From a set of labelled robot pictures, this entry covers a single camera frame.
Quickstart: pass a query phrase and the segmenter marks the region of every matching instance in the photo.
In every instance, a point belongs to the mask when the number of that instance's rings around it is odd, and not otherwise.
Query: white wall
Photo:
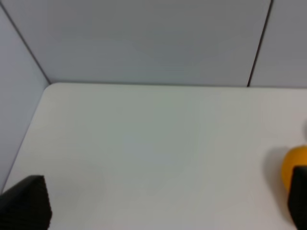
[[[306,0],[274,0],[251,86],[307,87],[306,9]]]
[[[52,82],[246,86],[270,0],[3,0]]]
[[[0,192],[47,85],[0,7]]]

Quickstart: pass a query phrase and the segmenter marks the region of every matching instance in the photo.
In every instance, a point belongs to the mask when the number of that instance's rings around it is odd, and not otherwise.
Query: table surface
[[[307,90],[57,83],[5,189],[46,178],[51,230],[294,230],[280,166]]]

